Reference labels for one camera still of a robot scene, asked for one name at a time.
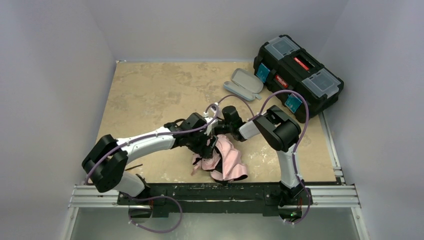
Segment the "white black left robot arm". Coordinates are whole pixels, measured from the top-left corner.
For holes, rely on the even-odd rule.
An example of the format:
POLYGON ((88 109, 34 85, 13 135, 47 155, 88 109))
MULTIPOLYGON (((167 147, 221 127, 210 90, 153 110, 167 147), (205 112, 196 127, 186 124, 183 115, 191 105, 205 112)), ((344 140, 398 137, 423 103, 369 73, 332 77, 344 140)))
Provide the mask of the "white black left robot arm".
POLYGON ((147 192, 145 180, 126 171, 132 161, 149 154, 186 147, 202 157, 211 157, 217 137, 212 136, 217 117, 203 117, 197 112, 188 118, 168 122, 156 130, 127 138, 104 135, 91 149, 81 166, 86 181, 100 193, 117 190, 131 197, 147 192))

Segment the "pink and black folding umbrella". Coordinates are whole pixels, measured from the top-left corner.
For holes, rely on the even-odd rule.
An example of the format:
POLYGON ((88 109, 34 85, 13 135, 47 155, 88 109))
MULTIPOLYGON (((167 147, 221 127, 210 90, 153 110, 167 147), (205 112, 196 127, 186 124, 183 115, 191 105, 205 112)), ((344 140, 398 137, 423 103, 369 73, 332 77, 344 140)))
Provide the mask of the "pink and black folding umbrella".
POLYGON ((220 184, 246 179, 248 168, 242 163, 242 153, 234 147, 227 136, 220 134, 217 137, 212 158, 202 158, 198 154, 193 156, 191 175, 203 170, 209 172, 210 177, 220 184))

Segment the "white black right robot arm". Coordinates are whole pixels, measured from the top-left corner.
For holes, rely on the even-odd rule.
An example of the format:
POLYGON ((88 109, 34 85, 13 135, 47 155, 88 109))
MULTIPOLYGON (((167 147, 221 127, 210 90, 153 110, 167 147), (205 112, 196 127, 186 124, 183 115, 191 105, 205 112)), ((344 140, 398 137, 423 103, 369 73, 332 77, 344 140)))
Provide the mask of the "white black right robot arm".
POLYGON ((296 159, 302 136, 298 123, 275 105, 249 121, 243 121, 234 106, 226 106, 222 113, 224 118, 217 122, 212 132, 215 135, 229 134, 239 142, 261 135, 277 153, 282 198, 288 201, 297 197, 305 188, 296 159))

